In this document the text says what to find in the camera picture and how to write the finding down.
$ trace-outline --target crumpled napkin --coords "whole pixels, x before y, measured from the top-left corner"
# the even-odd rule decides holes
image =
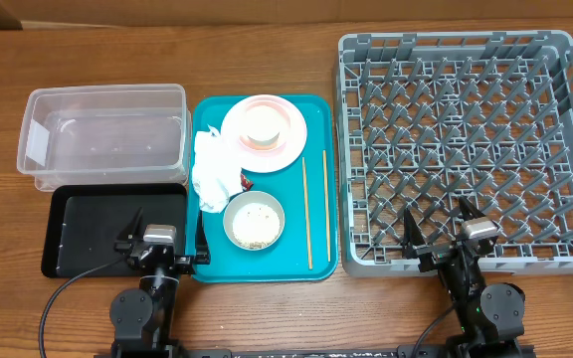
[[[218,129],[212,126],[209,132],[196,133],[194,152],[191,182],[200,197],[200,210],[220,213],[232,196],[243,192],[242,167],[227,149]]]

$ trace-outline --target teal tray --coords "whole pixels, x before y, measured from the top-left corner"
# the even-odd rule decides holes
[[[193,135],[208,131],[207,125],[220,129],[227,111],[245,96],[214,96],[201,101],[194,111]],[[254,182],[252,190],[273,195],[285,209],[286,225],[275,244],[261,251],[249,252],[232,244],[223,228],[223,213],[203,214],[205,236],[211,252],[211,263],[196,266],[194,278],[201,282],[276,282],[320,280],[329,277],[337,267],[337,200],[335,195],[332,116],[328,104],[312,94],[283,95],[301,111],[306,121],[308,138],[301,157],[306,158],[308,209],[313,269],[308,269],[306,221],[302,186],[301,157],[285,169],[260,174],[243,173]],[[326,165],[322,165],[326,150]],[[191,152],[193,163],[194,151]],[[324,172],[328,172],[328,216],[330,219],[330,252],[326,251],[326,215],[324,208]],[[195,254],[194,236],[198,219],[198,195],[189,185],[187,208],[187,255]]]

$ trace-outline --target chopstick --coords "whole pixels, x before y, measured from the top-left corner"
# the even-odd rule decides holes
[[[330,262],[330,222],[328,220],[328,173],[326,172],[326,150],[322,150],[322,161],[324,166],[324,207],[326,208],[326,256]]]
[[[306,163],[302,157],[302,181],[304,183],[304,212],[306,214],[306,250],[308,251],[308,269],[313,269],[313,255],[310,248],[310,220],[308,219],[308,185],[306,184]]]

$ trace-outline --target plastic dish rack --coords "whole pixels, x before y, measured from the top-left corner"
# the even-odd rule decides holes
[[[573,41],[561,31],[357,34],[339,41],[343,265],[419,275],[466,196],[500,226],[483,270],[573,273]]]

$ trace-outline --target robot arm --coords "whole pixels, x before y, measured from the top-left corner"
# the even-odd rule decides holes
[[[179,247],[184,249],[184,241],[177,245],[173,226],[148,225],[141,237],[141,218],[139,210],[114,244],[142,277],[139,288],[119,293],[111,303],[109,316],[115,329],[111,357],[184,357],[182,346],[170,337],[171,323],[181,274],[193,274],[194,265],[207,265],[211,260],[202,214],[195,256],[177,252]]]
[[[410,210],[404,212],[403,254],[419,259],[421,272],[436,270],[448,290],[462,334],[446,342],[445,357],[535,357],[532,347],[520,347],[524,333],[525,294],[511,283],[485,284],[478,266],[490,254],[498,227],[467,199],[460,197],[461,232],[450,243],[428,246]]]

